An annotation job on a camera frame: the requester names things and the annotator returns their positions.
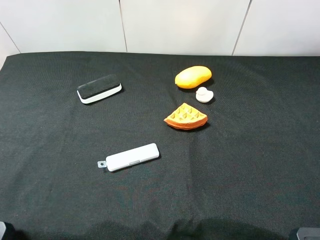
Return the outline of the small white toy duck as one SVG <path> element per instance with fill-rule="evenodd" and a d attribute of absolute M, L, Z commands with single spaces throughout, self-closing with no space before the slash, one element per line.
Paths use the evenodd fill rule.
<path fill-rule="evenodd" d="M 213 91 L 208 90 L 206 87 L 200 87 L 196 91 L 195 97 L 196 100 L 200 103 L 208 103 L 213 99 L 214 93 Z"/>

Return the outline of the black and white eraser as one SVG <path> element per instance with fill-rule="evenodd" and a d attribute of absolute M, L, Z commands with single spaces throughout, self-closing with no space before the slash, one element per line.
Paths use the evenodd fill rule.
<path fill-rule="evenodd" d="M 88 105 L 115 95 L 121 90 L 122 84 L 118 76 L 109 74 L 78 86 L 77 95 L 83 104 Z"/>

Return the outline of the orange toy waffle slice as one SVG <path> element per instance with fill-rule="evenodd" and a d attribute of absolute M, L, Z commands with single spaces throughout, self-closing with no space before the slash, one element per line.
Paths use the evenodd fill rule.
<path fill-rule="evenodd" d="M 205 125 L 208 116 L 187 103 L 183 103 L 163 121 L 175 129 L 192 130 Z"/>

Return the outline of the black tablecloth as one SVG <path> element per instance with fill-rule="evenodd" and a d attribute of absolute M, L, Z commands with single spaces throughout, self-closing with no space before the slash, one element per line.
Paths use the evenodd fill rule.
<path fill-rule="evenodd" d="M 175 84 L 204 66 L 195 88 Z M 122 90 L 83 104 L 81 85 Z M 213 99 L 201 103 L 205 87 Z M 201 127 L 164 122 L 186 103 Z M 159 157 L 110 172 L 107 156 Z M 0 71 L 0 219 L 17 240 L 285 240 L 320 225 L 320 59 L 48 52 Z"/>

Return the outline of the grey base corner left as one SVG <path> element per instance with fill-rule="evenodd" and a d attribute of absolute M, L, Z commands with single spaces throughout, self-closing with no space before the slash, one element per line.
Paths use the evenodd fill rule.
<path fill-rule="evenodd" d="M 4 222 L 0 222 L 0 240 L 4 240 L 5 239 L 5 234 L 6 234 L 6 224 Z"/>

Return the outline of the grey base corner right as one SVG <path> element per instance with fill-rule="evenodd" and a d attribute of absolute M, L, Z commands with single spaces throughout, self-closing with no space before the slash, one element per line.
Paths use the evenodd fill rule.
<path fill-rule="evenodd" d="M 320 240 L 320 228 L 301 227 L 296 233 L 298 240 Z"/>

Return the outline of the grey base corner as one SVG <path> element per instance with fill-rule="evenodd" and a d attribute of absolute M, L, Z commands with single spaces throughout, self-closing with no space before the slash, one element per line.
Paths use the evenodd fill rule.
<path fill-rule="evenodd" d="M 0 240 L 4 240 L 5 239 L 5 234 L 6 234 L 6 224 L 4 222 L 0 222 Z"/>
<path fill-rule="evenodd" d="M 320 228 L 301 227 L 296 233 L 298 240 L 320 240 Z"/>

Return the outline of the yellow toy mango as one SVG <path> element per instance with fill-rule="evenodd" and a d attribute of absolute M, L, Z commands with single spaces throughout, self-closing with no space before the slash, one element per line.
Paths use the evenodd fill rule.
<path fill-rule="evenodd" d="M 212 77 L 211 70 L 206 66 L 192 66 L 176 75 L 174 83 L 182 89 L 193 89 Z"/>

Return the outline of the white translucent plastic case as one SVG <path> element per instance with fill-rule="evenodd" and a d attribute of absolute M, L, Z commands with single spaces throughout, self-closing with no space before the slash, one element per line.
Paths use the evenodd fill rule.
<path fill-rule="evenodd" d="M 160 152 L 155 143 L 133 148 L 127 151 L 109 155 L 103 161 L 98 161 L 98 168 L 107 168 L 110 172 L 115 172 L 136 164 L 156 159 Z"/>

